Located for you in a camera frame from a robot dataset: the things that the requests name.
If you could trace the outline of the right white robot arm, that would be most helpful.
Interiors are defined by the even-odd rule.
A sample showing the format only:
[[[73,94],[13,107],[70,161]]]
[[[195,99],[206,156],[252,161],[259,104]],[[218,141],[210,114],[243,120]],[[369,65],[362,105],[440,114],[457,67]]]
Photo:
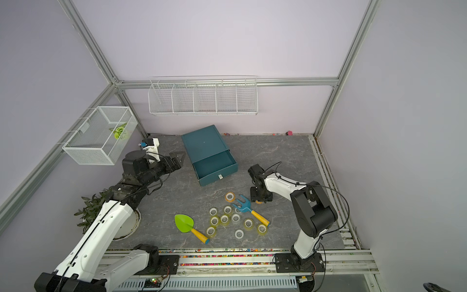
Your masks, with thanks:
[[[277,273],[310,273],[325,270],[325,260],[317,250],[322,237],[338,220],[338,213],[323,186],[317,181],[298,182],[258,164],[248,169],[253,186],[250,199],[269,202],[277,194],[293,205],[300,233],[289,253],[273,256]]]

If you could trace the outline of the orange tape roll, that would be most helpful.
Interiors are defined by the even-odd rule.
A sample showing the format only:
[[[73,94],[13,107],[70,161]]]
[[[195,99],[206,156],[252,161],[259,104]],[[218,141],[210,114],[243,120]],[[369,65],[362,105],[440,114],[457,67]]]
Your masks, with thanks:
[[[236,195],[233,193],[233,192],[228,192],[226,195],[225,195],[225,200],[229,203],[232,203],[234,202],[236,199]]]

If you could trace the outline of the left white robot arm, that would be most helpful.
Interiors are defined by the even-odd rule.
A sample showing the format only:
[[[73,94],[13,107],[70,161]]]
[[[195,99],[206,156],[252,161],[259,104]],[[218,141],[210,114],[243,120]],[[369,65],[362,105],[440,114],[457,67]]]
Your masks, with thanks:
[[[128,278],[147,268],[159,270],[159,249],[135,246],[129,255],[99,272],[98,265],[117,232],[151,194],[150,185],[162,185],[184,163],[185,152],[164,156],[147,150],[126,154],[122,179],[109,189],[99,214],[70,254],[51,273],[41,273],[34,283],[38,292],[111,292]]]

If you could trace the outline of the blue toy rake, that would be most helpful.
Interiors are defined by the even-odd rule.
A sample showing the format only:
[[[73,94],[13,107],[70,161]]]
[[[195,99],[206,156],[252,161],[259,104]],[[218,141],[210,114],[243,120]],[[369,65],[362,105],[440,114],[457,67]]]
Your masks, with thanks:
[[[236,208],[236,210],[239,210],[242,213],[251,213],[257,220],[259,220],[265,226],[270,225],[269,220],[267,220],[265,217],[251,209],[251,202],[244,195],[240,195],[240,199],[236,198],[234,202],[231,203],[231,205],[233,208]]]

